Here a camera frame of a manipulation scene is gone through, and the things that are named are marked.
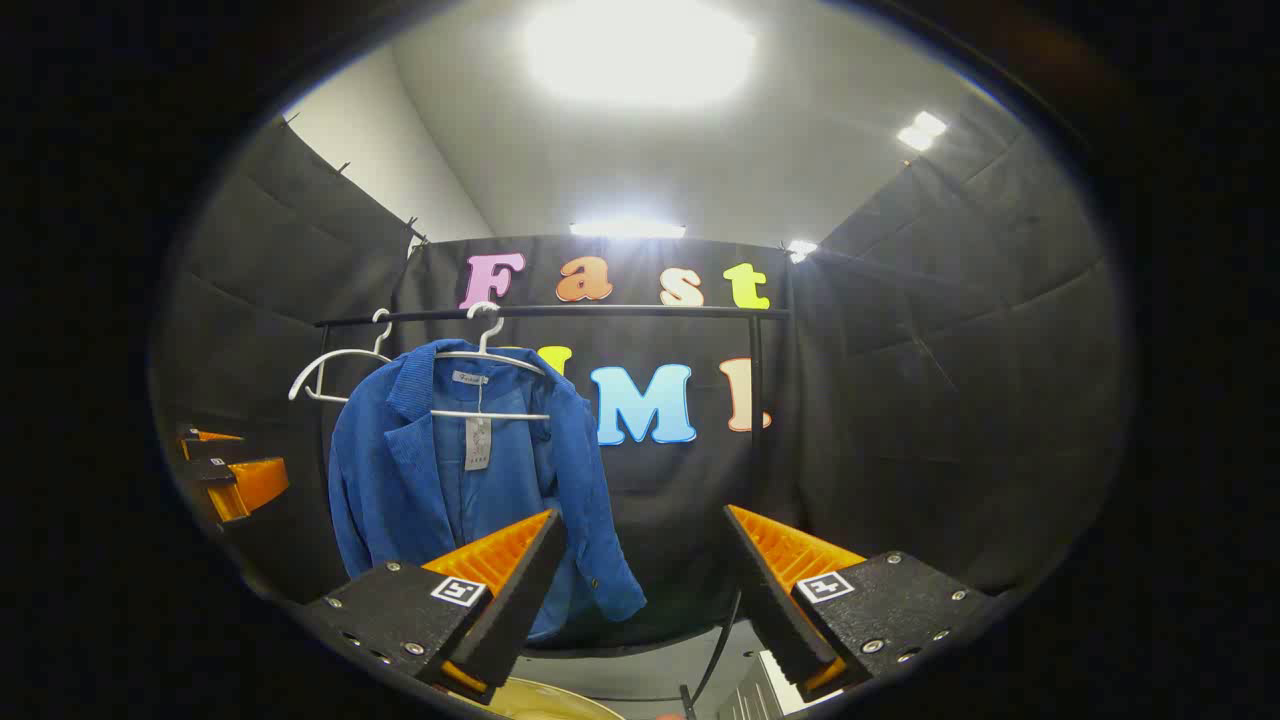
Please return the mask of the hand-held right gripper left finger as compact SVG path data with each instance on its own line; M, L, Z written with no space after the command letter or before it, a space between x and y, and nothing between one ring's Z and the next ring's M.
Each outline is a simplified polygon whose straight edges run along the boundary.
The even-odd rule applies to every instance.
M301 606L349 659L489 705L526 646L567 550L554 509L413 565L388 561Z

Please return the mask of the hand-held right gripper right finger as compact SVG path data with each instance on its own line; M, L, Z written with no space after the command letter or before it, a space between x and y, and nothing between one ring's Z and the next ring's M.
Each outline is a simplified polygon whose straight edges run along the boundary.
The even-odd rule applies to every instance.
M864 557L736 505L724 521L740 607L806 702L897 673L997 605L902 551Z

